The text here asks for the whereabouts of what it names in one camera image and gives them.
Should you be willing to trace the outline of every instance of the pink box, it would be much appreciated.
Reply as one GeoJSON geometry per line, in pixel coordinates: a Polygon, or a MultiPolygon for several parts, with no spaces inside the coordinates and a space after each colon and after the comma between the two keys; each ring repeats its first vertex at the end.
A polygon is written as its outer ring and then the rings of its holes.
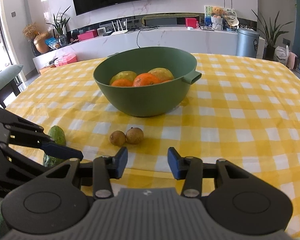
{"type": "Polygon", "coordinates": [[[75,62],[77,62],[77,56],[73,53],[68,53],[56,59],[54,61],[54,64],[56,65],[56,67],[60,67],[75,62]]]}
{"type": "Polygon", "coordinates": [[[197,19],[196,18],[186,18],[186,26],[197,28],[197,19]]]}
{"type": "Polygon", "coordinates": [[[79,41],[84,41],[84,40],[95,38],[97,36],[98,36],[98,32],[96,30],[91,30],[91,31],[87,31],[83,34],[79,34],[78,35],[78,40],[79,41]]]}

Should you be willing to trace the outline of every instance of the orange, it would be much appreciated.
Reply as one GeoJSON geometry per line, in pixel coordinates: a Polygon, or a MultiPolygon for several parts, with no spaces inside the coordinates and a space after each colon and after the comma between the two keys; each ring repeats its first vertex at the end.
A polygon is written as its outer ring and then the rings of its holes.
{"type": "Polygon", "coordinates": [[[133,87],[148,86],[161,83],[161,80],[150,73],[138,75],[133,81],[133,87]]]}
{"type": "Polygon", "coordinates": [[[117,79],[116,81],[113,81],[111,84],[112,87],[132,87],[132,81],[125,78],[117,79]]]}

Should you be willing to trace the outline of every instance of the tablecloth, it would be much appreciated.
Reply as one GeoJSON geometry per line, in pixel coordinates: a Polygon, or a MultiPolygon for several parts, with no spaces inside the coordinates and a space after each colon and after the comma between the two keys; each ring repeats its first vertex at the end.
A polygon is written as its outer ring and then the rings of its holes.
{"type": "MultiPolygon", "coordinates": [[[[226,158],[285,192],[293,203],[287,232],[300,236],[300,80],[280,63],[253,58],[193,54],[202,78],[181,104],[167,114],[137,118],[115,109],[93,80],[105,59],[52,68],[35,80],[7,108],[45,131],[60,126],[67,145],[86,160],[114,155],[109,143],[115,130],[140,127],[145,139],[129,145],[121,187],[176,187],[167,163],[168,147],[214,163],[226,158]]],[[[42,163],[42,152],[16,147],[42,163]]],[[[87,194],[91,189],[83,189],[87,194]]],[[[203,180],[203,192],[213,180],[203,180]]]]}

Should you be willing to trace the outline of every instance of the green vegetable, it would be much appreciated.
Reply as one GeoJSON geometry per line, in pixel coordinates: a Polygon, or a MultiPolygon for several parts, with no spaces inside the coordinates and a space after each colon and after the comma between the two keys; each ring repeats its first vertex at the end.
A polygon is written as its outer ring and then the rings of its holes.
{"type": "MultiPolygon", "coordinates": [[[[48,135],[54,139],[54,142],[60,145],[66,145],[66,135],[64,131],[57,125],[51,127],[48,135]]],[[[58,164],[64,162],[65,160],[58,159],[49,155],[43,155],[43,166],[52,168],[58,164]]]]}

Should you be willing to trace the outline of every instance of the marble wall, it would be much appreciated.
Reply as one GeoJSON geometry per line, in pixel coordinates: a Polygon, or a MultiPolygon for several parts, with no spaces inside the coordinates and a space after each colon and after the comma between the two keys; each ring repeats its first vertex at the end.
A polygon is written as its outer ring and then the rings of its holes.
{"type": "Polygon", "coordinates": [[[59,9],[64,11],[71,6],[66,14],[70,17],[68,30],[133,15],[167,12],[204,13],[205,5],[232,7],[237,11],[238,17],[255,21],[256,17],[251,9],[258,9],[258,0],[142,0],[100,8],[79,16],[76,16],[73,0],[29,0],[32,21],[38,22],[40,26],[49,22],[50,15],[56,14],[59,9]]]}

